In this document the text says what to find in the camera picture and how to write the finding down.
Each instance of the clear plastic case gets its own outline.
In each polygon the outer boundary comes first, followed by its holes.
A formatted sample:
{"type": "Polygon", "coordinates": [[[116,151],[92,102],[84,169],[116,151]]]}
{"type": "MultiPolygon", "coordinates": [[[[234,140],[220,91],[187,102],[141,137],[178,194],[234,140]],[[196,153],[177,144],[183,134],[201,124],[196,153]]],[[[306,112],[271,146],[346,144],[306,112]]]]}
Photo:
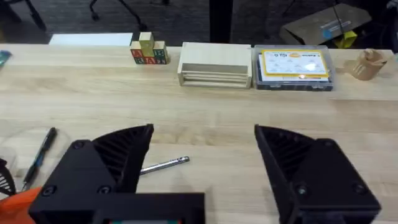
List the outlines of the clear plastic case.
{"type": "Polygon", "coordinates": [[[336,73],[329,49],[324,45],[255,45],[252,50],[252,67],[254,71],[253,86],[258,90],[332,91],[336,73]],[[319,50],[322,53],[329,77],[322,81],[263,80],[260,68],[263,62],[259,61],[262,50],[319,50]]]}

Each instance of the metal screw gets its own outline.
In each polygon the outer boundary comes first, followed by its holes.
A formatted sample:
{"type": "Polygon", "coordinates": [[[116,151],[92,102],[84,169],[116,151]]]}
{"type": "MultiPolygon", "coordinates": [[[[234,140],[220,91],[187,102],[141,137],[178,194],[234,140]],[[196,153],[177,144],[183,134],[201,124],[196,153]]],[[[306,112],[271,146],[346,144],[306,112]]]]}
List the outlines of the metal screw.
{"type": "Polygon", "coordinates": [[[362,184],[358,184],[358,183],[355,183],[355,184],[353,185],[353,190],[354,190],[354,192],[357,193],[357,194],[365,194],[365,193],[366,193],[366,188],[365,188],[365,186],[363,186],[362,184]]]}
{"type": "Polygon", "coordinates": [[[48,197],[48,196],[54,194],[56,190],[57,190],[56,186],[54,186],[54,185],[48,186],[48,187],[44,188],[44,190],[42,191],[42,195],[44,197],[48,197]]]}
{"type": "Polygon", "coordinates": [[[97,190],[97,193],[99,193],[99,194],[108,194],[110,192],[111,192],[110,186],[102,186],[97,190]]]}
{"type": "Polygon", "coordinates": [[[296,188],[296,191],[297,191],[297,193],[300,194],[300,195],[305,195],[305,194],[307,194],[308,189],[307,189],[307,187],[304,186],[304,185],[298,185],[297,188],[296,188]]]}
{"type": "Polygon", "coordinates": [[[78,142],[75,142],[75,143],[74,143],[73,147],[74,147],[75,149],[79,149],[79,148],[83,147],[84,145],[85,145],[84,142],[78,141],[78,142]]]}

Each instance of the chair leg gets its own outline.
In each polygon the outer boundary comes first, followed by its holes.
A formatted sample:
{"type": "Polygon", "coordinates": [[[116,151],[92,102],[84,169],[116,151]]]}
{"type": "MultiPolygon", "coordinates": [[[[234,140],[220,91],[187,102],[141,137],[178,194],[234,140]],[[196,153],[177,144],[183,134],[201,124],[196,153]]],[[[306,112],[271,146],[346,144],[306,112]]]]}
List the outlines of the chair leg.
{"type": "Polygon", "coordinates": [[[293,0],[289,6],[287,6],[286,10],[282,13],[283,16],[287,14],[287,11],[293,6],[293,4],[296,2],[296,0],[293,0]]]}
{"type": "Polygon", "coordinates": [[[98,14],[94,11],[94,4],[97,2],[98,0],[92,0],[91,2],[90,2],[90,11],[91,11],[91,18],[94,20],[94,21],[97,21],[98,19],[100,19],[100,17],[98,16],[98,14]]]}
{"type": "Polygon", "coordinates": [[[21,18],[14,12],[14,10],[12,10],[11,6],[3,0],[0,0],[0,10],[4,11],[4,13],[12,19],[12,21],[22,22],[21,18]]]}
{"type": "Polygon", "coordinates": [[[139,30],[140,31],[146,31],[147,30],[147,26],[141,22],[141,18],[138,16],[138,14],[136,12],[134,12],[130,8],[130,6],[128,6],[126,4],[126,2],[124,2],[124,0],[118,0],[118,1],[130,12],[130,14],[132,14],[136,18],[137,23],[139,25],[139,30]]]}
{"type": "Polygon", "coordinates": [[[36,23],[36,25],[42,29],[43,31],[47,30],[47,27],[45,26],[45,23],[43,21],[43,19],[40,17],[39,12],[37,12],[37,10],[35,9],[35,7],[33,6],[33,4],[31,3],[30,0],[25,0],[27,7],[30,9],[30,15],[33,18],[33,21],[36,23]]]}

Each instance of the light wood tabletop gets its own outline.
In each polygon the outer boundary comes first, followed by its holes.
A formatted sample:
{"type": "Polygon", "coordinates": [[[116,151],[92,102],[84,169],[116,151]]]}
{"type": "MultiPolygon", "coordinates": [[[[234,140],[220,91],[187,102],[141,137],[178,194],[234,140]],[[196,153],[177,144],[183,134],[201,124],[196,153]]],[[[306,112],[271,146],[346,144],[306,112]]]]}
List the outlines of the light wood tabletop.
{"type": "Polygon", "coordinates": [[[128,47],[7,45],[0,69],[0,153],[13,173],[31,165],[47,131],[58,137],[35,185],[70,143],[153,123],[144,166],[181,156],[186,164],[142,176],[138,192],[205,192],[208,224],[278,223],[254,125],[337,141],[382,204],[376,223],[398,222],[398,66],[373,80],[342,72],[358,50],[330,50],[332,92],[180,87],[179,47],[170,65],[136,65],[128,47]]]}

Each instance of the cable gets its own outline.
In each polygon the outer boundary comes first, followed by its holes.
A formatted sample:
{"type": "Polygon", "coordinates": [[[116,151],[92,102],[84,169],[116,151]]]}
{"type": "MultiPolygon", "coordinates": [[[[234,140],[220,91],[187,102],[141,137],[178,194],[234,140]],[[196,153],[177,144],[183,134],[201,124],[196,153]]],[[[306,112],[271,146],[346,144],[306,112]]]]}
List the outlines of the cable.
{"type": "Polygon", "coordinates": [[[338,0],[335,0],[335,3],[334,3],[334,5],[333,5],[333,12],[335,13],[335,16],[336,16],[336,19],[337,19],[337,21],[338,21],[338,25],[339,25],[339,27],[340,27],[340,32],[341,32],[341,35],[343,36],[343,43],[342,43],[342,46],[344,46],[344,30],[343,30],[343,25],[342,25],[342,23],[341,23],[341,21],[340,21],[340,17],[338,16],[338,14],[337,14],[337,10],[336,10],[336,5],[338,4],[338,0]]]}

